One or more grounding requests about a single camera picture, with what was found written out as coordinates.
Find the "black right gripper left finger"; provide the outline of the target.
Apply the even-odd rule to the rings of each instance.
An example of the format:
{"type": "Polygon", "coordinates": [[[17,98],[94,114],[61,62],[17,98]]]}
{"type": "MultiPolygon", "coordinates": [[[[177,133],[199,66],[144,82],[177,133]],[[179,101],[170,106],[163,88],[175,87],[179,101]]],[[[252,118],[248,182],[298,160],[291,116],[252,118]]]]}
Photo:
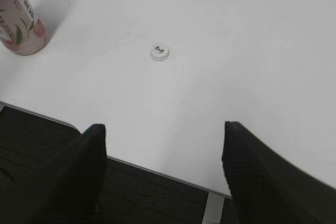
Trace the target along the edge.
{"type": "Polygon", "coordinates": [[[94,223],[106,166],[106,127],[93,124],[41,168],[1,189],[1,223],[94,223]]]}

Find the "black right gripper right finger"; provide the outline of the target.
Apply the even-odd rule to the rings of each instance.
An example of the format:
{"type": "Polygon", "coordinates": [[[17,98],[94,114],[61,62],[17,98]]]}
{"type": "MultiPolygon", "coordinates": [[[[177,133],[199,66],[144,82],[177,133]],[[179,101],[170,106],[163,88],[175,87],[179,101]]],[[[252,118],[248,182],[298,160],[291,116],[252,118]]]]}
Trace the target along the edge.
{"type": "Polygon", "coordinates": [[[335,188],[226,122],[222,164],[239,223],[335,223],[335,188]]]}

